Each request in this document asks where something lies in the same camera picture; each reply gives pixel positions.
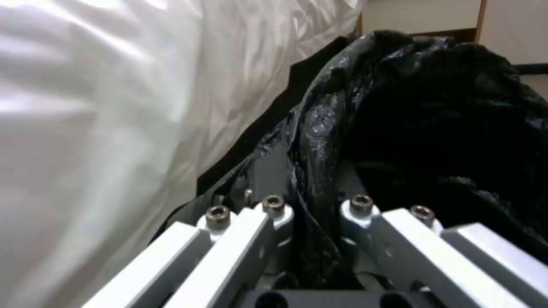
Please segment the crumpled plastic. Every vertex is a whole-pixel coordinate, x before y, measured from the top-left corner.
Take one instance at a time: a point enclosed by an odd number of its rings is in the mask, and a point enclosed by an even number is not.
[[[286,87],[342,0],[0,2],[0,306],[78,306]]]
[[[337,249],[344,159],[381,210],[422,204],[445,226],[479,221],[548,259],[548,104],[481,45],[391,31],[354,41],[249,157],[172,221],[193,223],[214,195],[237,208],[234,196],[253,189],[249,170],[279,146],[298,288],[360,287]]]

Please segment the wooden baseboard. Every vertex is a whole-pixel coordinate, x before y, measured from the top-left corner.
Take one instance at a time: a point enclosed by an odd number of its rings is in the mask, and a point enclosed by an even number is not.
[[[413,33],[411,36],[452,36],[459,43],[474,42],[476,38],[476,28],[458,29],[448,31]]]

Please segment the dark metal part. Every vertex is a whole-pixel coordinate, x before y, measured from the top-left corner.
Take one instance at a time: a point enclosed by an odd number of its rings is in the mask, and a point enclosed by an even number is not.
[[[411,215],[415,216],[428,227],[431,227],[434,224],[434,219],[436,216],[430,208],[424,206],[412,206],[409,212],[411,212]]]
[[[285,200],[282,196],[278,195],[267,196],[262,201],[262,211],[271,218],[283,215],[285,206]]]
[[[355,290],[243,291],[231,308],[437,308],[430,292],[365,292]]]
[[[222,230],[230,225],[230,210],[226,206],[210,207],[205,213],[205,222],[212,230]]]
[[[253,190],[251,189],[246,189],[244,192],[243,192],[243,206],[244,207],[251,207],[252,205],[252,200],[251,198],[253,197]]]
[[[355,195],[350,199],[350,209],[354,214],[367,216],[373,209],[373,200],[366,195]]]

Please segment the black fabric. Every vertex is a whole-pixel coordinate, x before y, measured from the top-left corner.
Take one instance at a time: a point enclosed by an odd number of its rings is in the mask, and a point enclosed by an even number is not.
[[[390,31],[358,39],[251,155],[171,221],[195,223],[216,194],[240,204],[233,196],[261,176],[253,164],[280,147],[295,209],[289,271],[300,288],[359,287],[336,245],[343,159],[381,210],[423,204],[446,226],[479,221],[548,260],[548,108],[481,45]]]

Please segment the floor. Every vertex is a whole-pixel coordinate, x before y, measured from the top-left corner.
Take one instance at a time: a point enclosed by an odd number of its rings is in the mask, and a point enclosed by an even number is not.
[[[523,75],[521,81],[548,101],[548,75]]]

